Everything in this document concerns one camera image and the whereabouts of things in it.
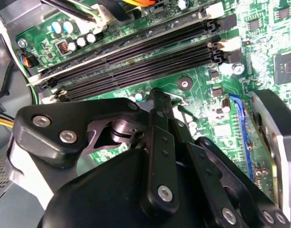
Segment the surface-mount component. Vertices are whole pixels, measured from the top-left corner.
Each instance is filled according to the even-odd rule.
[[[274,56],[274,81],[277,85],[291,82],[291,51]]]
[[[193,87],[193,81],[189,77],[182,77],[178,80],[177,85],[179,89],[187,91]]]

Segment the capacitor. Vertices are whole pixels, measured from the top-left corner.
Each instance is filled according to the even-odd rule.
[[[80,37],[77,39],[77,45],[81,48],[86,46],[86,40],[84,37]]]
[[[136,101],[142,101],[143,96],[142,96],[141,93],[137,93],[137,94],[135,95],[135,98],[136,98]]]
[[[74,31],[74,26],[71,22],[69,21],[65,21],[64,24],[63,24],[63,29],[65,32],[67,33],[72,33]]]
[[[136,98],[134,96],[129,96],[128,99],[130,99],[133,102],[136,102]]]
[[[231,111],[231,101],[225,98],[221,101],[221,109],[224,113],[229,113]]]
[[[86,40],[87,40],[88,43],[92,44],[92,43],[97,41],[97,38],[93,33],[89,33],[86,36]]]
[[[75,42],[69,42],[67,45],[68,50],[70,51],[76,51],[77,50],[77,44]]]
[[[51,29],[54,33],[60,34],[62,32],[62,27],[59,22],[52,22]]]

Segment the white wire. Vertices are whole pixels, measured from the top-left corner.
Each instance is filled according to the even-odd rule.
[[[0,34],[4,38],[5,44],[6,44],[7,48],[8,48],[8,50],[9,50],[13,60],[15,61],[16,65],[19,67],[20,71],[24,74],[24,76],[28,78],[29,75],[28,75],[26,69],[23,67],[23,65],[20,62],[18,56],[16,55],[16,53],[14,52],[14,50],[12,48],[9,35],[7,33],[7,29],[5,28],[1,18],[0,18]]]

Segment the green wire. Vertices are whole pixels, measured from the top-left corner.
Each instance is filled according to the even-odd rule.
[[[98,16],[97,14],[95,14],[95,12],[93,12],[91,10],[91,7],[84,5],[83,3],[80,3],[80,2],[75,1],[75,0],[68,0],[68,1],[75,4],[76,7],[79,8],[80,10],[82,10],[83,12],[92,15],[96,20],[102,21],[102,18],[100,16]]]

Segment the screw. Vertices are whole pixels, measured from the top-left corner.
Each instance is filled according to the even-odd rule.
[[[183,124],[181,121],[178,121],[178,125],[179,125],[180,127],[184,127],[184,124]]]
[[[65,130],[60,133],[60,139],[64,143],[72,144],[77,141],[77,135],[72,131]]]
[[[286,220],[279,212],[275,212],[275,216],[282,224],[286,224]]]
[[[274,219],[273,217],[266,211],[263,211],[263,216],[265,217],[265,219],[269,222],[274,224]]]
[[[222,208],[222,214],[228,223],[230,223],[231,225],[236,224],[236,217],[230,209]]]
[[[209,140],[207,140],[207,139],[204,140],[204,143],[205,143],[206,145],[208,145],[208,146],[211,145],[211,142],[210,142]]]
[[[232,65],[232,70],[235,75],[241,75],[244,72],[244,65],[241,63],[235,63]]]
[[[50,119],[43,115],[37,115],[32,119],[32,122],[37,127],[47,127],[51,124]]]
[[[158,188],[158,195],[165,202],[171,202],[173,200],[172,191],[165,185],[160,185]]]
[[[21,38],[21,39],[18,40],[18,46],[19,46],[20,48],[27,48],[28,45],[27,45],[26,40],[23,39],[23,38]]]
[[[129,102],[128,103],[128,106],[132,109],[132,110],[137,110],[138,109],[138,106],[132,102]]]
[[[163,115],[163,112],[162,112],[162,111],[159,111],[159,110],[157,110],[157,114],[158,114],[158,116],[160,116],[160,117],[164,117],[164,115]]]
[[[181,85],[182,85],[183,88],[186,88],[188,86],[188,82],[187,81],[183,81],[181,83]]]

